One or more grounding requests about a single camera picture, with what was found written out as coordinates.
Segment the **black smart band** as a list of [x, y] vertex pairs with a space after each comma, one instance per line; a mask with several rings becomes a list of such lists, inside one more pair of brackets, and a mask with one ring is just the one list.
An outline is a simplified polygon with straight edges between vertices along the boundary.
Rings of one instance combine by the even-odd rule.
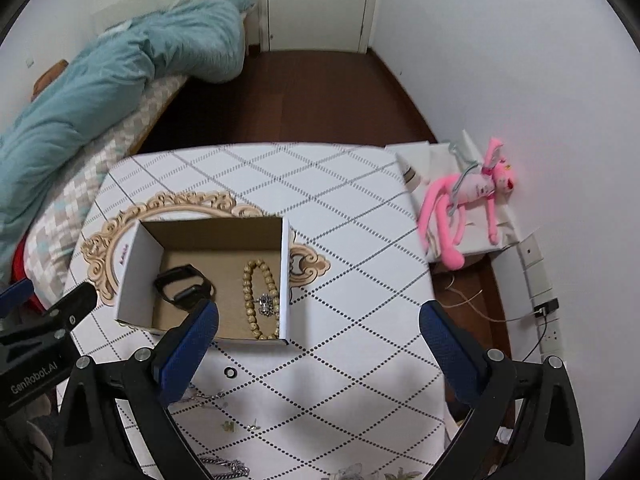
[[201, 300], [213, 300], [216, 292], [214, 284], [192, 264], [160, 272], [153, 286], [160, 298], [183, 311], [191, 311]]

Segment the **red blanket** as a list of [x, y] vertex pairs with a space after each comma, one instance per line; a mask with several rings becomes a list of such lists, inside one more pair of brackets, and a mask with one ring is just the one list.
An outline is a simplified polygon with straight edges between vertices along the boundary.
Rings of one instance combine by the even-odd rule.
[[[11, 284], [24, 280], [24, 278], [27, 278], [27, 274], [25, 270], [25, 257], [24, 257], [25, 245], [26, 245], [26, 237], [23, 237], [21, 241], [18, 243], [18, 245], [16, 246], [16, 249], [12, 258]], [[43, 305], [41, 304], [40, 300], [38, 299], [38, 297], [34, 292], [32, 293], [32, 296], [29, 297], [29, 300], [27, 300], [27, 303], [34, 310], [37, 310], [39, 312], [44, 311]]]

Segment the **small stud earrings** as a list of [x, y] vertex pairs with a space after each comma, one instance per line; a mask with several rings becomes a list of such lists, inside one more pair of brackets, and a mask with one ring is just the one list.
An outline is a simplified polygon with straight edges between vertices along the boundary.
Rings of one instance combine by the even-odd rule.
[[224, 432], [238, 432], [240, 430], [256, 432], [262, 430], [262, 427], [257, 425], [256, 420], [254, 420], [254, 422], [249, 425], [243, 425], [240, 422], [235, 422], [234, 420], [228, 419], [222, 423], [221, 427]]

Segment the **black plug adapter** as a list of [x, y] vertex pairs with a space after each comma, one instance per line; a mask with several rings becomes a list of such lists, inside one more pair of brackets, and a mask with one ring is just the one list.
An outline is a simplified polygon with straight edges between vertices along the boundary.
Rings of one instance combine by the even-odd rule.
[[549, 315], [552, 315], [553, 312], [559, 309], [559, 306], [559, 300], [556, 298], [538, 304], [538, 306], [534, 307], [534, 317], [548, 318]]

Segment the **white diamond pattern tablecloth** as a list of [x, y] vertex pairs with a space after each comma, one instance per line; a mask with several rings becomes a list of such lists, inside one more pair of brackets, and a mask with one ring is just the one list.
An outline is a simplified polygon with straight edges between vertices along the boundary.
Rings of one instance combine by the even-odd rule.
[[396, 157], [336, 144], [245, 144], [137, 155], [106, 176], [66, 283], [96, 308], [73, 333], [96, 362], [152, 346], [117, 322], [114, 299], [142, 219], [288, 220], [290, 281], [244, 256], [216, 288], [246, 344], [218, 338], [170, 411], [201, 458], [238, 460], [254, 479], [420, 479], [445, 447], [444, 378], [419, 330], [433, 296]]

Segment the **white cardboard box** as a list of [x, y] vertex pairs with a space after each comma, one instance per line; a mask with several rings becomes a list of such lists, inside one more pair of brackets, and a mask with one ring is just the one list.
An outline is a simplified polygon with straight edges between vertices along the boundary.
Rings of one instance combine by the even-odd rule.
[[120, 245], [117, 323], [154, 335], [189, 311], [160, 298], [160, 272], [192, 264], [216, 289], [216, 337], [234, 344], [288, 343], [290, 225], [281, 217], [138, 221]]

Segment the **white side box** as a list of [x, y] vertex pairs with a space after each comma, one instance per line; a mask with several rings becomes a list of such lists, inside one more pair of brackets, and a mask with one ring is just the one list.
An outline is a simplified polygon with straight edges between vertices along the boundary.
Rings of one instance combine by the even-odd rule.
[[458, 142], [386, 146], [405, 179], [427, 260], [448, 270], [467, 258], [518, 244], [509, 198], [518, 184], [504, 143], [481, 152], [467, 133]]

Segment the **pink panther plush toy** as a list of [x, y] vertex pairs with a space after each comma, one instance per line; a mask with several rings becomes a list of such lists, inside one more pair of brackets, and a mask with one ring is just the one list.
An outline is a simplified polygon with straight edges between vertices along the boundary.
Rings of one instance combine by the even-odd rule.
[[458, 246], [464, 237], [469, 206], [484, 205], [488, 242], [492, 247], [499, 244], [498, 198], [508, 197], [516, 185], [515, 171], [502, 148], [503, 142], [493, 136], [482, 162], [469, 162], [462, 172], [448, 174], [427, 187], [416, 226], [428, 252], [427, 231], [435, 216], [439, 259], [449, 270], [462, 269], [465, 263]]

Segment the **brown pillow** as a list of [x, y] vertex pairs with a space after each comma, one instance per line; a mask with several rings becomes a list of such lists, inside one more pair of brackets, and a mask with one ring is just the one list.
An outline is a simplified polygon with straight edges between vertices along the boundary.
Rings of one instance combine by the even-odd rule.
[[68, 62], [66, 60], [59, 60], [46, 70], [32, 86], [32, 96], [30, 100], [34, 102], [47, 86], [50, 86], [55, 79], [58, 79], [67, 66]]

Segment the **light blue duvet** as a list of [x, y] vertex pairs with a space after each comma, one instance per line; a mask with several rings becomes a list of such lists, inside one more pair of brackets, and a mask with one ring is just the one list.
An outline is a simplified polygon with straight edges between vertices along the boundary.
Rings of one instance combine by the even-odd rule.
[[241, 73], [252, 0], [204, 0], [134, 18], [94, 40], [1, 136], [1, 283], [58, 170], [134, 112], [157, 78], [225, 82]]

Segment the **white door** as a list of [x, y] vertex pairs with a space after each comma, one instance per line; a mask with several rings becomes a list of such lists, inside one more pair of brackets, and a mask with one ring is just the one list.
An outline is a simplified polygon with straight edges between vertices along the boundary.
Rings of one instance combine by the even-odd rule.
[[375, 0], [262, 0], [262, 47], [362, 53], [374, 8]]

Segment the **white wall power strip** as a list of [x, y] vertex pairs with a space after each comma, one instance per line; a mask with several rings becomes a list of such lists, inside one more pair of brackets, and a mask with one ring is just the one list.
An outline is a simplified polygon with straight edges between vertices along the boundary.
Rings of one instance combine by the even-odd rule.
[[[538, 304], [556, 298], [544, 267], [544, 256], [534, 234], [529, 234], [518, 243], [518, 255], [523, 266], [528, 296], [534, 313], [534, 307]], [[534, 321], [538, 333], [536, 349], [539, 351], [540, 358], [543, 360], [552, 354], [559, 356], [562, 353], [559, 309], [548, 318], [534, 317]]]

